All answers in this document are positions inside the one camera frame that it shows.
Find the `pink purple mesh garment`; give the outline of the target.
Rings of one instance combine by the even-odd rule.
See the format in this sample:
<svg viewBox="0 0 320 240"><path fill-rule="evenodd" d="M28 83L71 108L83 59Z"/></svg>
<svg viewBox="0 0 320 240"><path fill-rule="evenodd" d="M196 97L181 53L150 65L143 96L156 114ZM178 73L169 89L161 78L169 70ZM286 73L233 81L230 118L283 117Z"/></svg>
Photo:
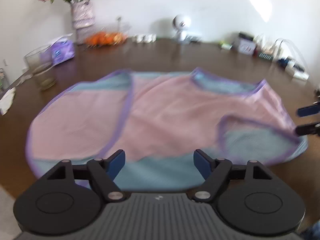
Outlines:
<svg viewBox="0 0 320 240"><path fill-rule="evenodd" d="M30 125L27 162L40 177L63 159L85 164L124 150L122 190L169 191L203 181L193 164L201 149L245 165L291 161L308 148L267 81L244 83L192 72L118 70L56 96Z"/></svg>

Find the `white power strip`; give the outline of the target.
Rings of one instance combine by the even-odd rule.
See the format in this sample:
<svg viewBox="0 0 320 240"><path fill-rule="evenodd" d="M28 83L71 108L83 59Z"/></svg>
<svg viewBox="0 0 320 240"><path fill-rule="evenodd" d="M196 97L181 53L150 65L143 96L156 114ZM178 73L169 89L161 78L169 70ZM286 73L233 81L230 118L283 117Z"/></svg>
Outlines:
<svg viewBox="0 0 320 240"><path fill-rule="evenodd" d="M309 74L300 65L292 61L285 67L285 72L295 79L302 81L307 81L309 79Z"/></svg>

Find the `white tin box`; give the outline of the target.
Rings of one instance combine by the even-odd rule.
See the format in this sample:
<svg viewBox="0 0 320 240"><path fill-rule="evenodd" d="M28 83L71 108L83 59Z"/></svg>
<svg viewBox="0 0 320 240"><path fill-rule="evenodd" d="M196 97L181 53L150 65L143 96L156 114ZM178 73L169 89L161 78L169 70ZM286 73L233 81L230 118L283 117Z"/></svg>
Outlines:
<svg viewBox="0 0 320 240"><path fill-rule="evenodd" d="M237 51L239 53L250 55L254 54L256 44L253 41L239 38L237 40Z"/></svg>

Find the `green tissue packet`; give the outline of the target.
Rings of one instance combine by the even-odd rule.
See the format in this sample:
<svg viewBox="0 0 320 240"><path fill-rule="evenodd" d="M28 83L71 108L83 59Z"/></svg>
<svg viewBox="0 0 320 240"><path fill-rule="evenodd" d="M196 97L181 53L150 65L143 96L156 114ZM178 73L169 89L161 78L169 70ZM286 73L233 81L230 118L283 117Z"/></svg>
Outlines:
<svg viewBox="0 0 320 240"><path fill-rule="evenodd" d="M225 42L221 42L220 43L220 48L224 49L224 50L231 50L232 49L232 45L228 44L228 43L225 43Z"/></svg>

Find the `clear glass cup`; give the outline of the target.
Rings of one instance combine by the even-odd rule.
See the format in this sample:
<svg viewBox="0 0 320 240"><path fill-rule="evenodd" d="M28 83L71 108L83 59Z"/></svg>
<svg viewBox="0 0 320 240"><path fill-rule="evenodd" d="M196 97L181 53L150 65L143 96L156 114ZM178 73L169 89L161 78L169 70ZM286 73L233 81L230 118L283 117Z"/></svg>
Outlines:
<svg viewBox="0 0 320 240"><path fill-rule="evenodd" d="M29 52L24 60L40 90L47 90L55 85L56 75L50 45Z"/></svg>

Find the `purple tissue pack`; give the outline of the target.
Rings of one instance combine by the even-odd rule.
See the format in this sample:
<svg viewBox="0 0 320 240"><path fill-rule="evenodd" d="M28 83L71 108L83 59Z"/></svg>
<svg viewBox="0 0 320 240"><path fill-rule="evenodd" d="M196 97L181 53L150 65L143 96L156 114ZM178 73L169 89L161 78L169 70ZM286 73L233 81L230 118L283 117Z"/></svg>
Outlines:
<svg viewBox="0 0 320 240"><path fill-rule="evenodd" d="M75 57L74 43L71 40L72 33L62 35L49 42L53 66L57 66Z"/></svg>

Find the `bowl of oranges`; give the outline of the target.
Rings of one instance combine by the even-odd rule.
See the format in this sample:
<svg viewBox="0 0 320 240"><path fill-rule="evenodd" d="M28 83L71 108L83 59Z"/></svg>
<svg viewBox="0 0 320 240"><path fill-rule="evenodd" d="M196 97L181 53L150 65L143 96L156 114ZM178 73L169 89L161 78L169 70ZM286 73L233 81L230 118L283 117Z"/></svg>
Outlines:
<svg viewBox="0 0 320 240"><path fill-rule="evenodd" d="M115 46L125 42L127 35L122 32L108 33L100 31L85 38L84 44L90 47Z"/></svg>

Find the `white small plug adapter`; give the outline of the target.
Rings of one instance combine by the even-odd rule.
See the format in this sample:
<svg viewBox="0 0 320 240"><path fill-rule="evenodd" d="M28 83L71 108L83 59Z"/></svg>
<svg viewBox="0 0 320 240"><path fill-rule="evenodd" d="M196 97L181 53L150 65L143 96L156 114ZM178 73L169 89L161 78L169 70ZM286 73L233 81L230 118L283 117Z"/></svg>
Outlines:
<svg viewBox="0 0 320 240"><path fill-rule="evenodd" d="M153 43L156 40L156 34L136 34L132 37L132 41L135 43Z"/></svg>

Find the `white robot figure speaker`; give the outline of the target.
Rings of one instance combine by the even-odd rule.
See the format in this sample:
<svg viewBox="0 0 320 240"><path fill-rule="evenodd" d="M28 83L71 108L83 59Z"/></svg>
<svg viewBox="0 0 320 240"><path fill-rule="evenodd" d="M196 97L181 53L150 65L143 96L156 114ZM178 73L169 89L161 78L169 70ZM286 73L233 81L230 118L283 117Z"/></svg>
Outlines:
<svg viewBox="0 0 320 240"><path fill-rule="evenodd" d="M178 14L172 20L173 28L176 30L175 41L179 44L188 44L187 30L191 26L191 18L187 15Z"/></svg>

